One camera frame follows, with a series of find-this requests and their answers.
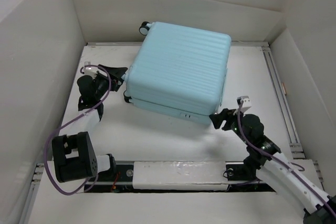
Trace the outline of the light blue suitcase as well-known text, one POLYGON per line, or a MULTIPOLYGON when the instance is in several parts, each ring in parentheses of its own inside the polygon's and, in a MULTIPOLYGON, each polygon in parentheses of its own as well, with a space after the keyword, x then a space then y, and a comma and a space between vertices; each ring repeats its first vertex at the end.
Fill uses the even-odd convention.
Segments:
POLYGON ((124 100, 137 108, 209 125, 222 105, 232 38, 143 22, 145 39, 125 74, 124 100))

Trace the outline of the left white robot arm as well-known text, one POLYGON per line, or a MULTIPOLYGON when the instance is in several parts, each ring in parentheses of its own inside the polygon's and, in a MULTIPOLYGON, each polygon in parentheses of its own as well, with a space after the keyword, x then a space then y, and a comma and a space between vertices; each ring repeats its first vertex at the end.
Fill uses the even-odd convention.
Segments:
POLYGON ((96 72, 89 67, 81 68, 82 76, 77 80, 79 115, 51 141, 55 174, 61 183, 97 175, 112 180, 118 173, 112 154, 95 154, 90 132, 102 120, 103 101, 110 92, 119 90, 128 69, 103 65, 97 68, 96 72))

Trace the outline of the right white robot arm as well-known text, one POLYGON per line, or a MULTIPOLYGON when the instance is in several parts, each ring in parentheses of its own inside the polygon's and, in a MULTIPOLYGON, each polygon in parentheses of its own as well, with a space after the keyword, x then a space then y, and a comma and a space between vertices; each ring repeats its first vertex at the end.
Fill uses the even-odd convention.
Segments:
POLYGON ((223 109, 209 116, 215 129, 233 131, 245 144, 248 156, 243 173, 258 179, 287 199, 303 217, 303 223, 335 223, 335 197, 317 187, 286 158, 264 134, 258 116, 240 109, 223 109))

